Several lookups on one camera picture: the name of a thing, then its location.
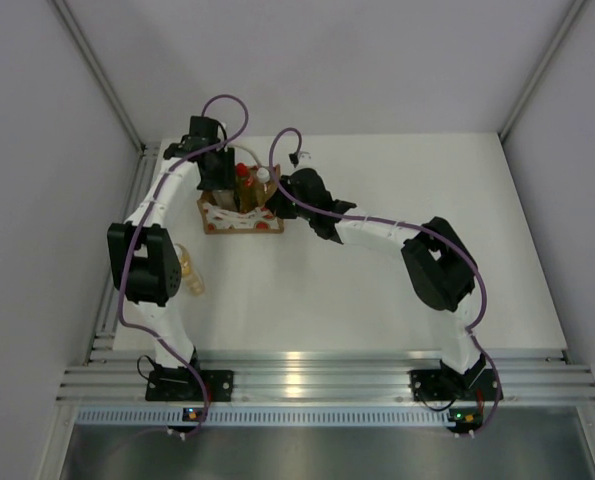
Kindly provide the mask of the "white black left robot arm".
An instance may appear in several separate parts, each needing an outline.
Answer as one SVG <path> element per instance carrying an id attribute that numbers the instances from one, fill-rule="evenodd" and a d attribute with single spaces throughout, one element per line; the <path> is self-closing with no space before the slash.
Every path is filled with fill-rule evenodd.
<path id="1" fill-rule="evenodd" d="M 165 150 L 160 169 L 143 200 L 126 220 L 107 230 L 111 274 L 122 327 L 148 336 L 155 345 L 153 384 L 184 400 L 203 386 L 196 346 L 185 332 L 175 301 L 182 266 L 169 228 L 199 191 L 234 188 L 234 152 L 216 119 L 190 119 L 189 132 Z"/>

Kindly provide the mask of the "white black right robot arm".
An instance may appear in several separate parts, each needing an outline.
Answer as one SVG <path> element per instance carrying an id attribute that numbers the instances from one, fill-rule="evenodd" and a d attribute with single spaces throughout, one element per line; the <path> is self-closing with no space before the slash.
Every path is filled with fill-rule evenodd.
<path id="1" fill-rule="evenodd" d="M 420 226 L 380 221 L 352 202 L 336 200 L 312 168 L 271 178 L 277 191 L 265 206 L 281 219 L 301 218 L 318 237 L 360 246 L 401 261 L 419 300 L 445 318 L 436 324 L 442 341 L 437 382 L 451 399 L 477 388 L 486 357 L 469 326 L 477 265 L 450 223 L 434 217 Z"/>

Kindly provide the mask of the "amber bottle clear cap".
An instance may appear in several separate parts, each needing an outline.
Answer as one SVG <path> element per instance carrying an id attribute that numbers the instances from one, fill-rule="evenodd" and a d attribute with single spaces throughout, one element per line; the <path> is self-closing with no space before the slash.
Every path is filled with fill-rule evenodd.
<path id="1" fill-rule="evenodd" d="M 188 250 L 181 244 L 174 245 L 175 252 L 181 268 L 181 279 L 185 289 L 193 296 L 198 297 L 205 293 L 205 284 L 202 276 L 196 269 Z"/>

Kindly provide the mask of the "red dotted canvas bag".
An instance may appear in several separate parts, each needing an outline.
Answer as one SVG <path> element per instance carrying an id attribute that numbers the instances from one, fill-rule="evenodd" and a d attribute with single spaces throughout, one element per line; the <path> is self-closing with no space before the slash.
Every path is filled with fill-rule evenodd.
<path id="1" fill-rule="evenodd" d="M 263 165 L 259 156 L 249 147 L 240 144 L 233 144 L 231 149 L 237 153 L 245 152 L 252 158 L 252 163 L 245 164 L 251 171 L 254 178 L 258 167 L 265 167 L 271 173 L 271 169 Z M 272 193 L 277 190 L 276 183 L 272 182 Z M 281 234 L 284 232 L 284 222 L 271 213 L 265 206 L 256 208 L 249 213 L 241 213 L 239 210 L 239 198 L 237 186 L 234 190 L 238 211 L 228 211 L 219 208 L 212 192 L 204 192 L 197 200 L 197 207 L 203 222 L 203 229 L 207 235 L 218 234 Z"/>

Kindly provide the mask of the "clear bottle grey cap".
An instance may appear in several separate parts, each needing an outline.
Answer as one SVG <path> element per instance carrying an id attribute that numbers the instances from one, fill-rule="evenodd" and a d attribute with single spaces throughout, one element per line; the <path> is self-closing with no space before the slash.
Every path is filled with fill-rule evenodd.
<path id="1" fill-rule="evenodd" d="M 219 208 L 228 211 L 238 211 L 235 192 L 233 190 L 214 190 L 212 195 Z"/>

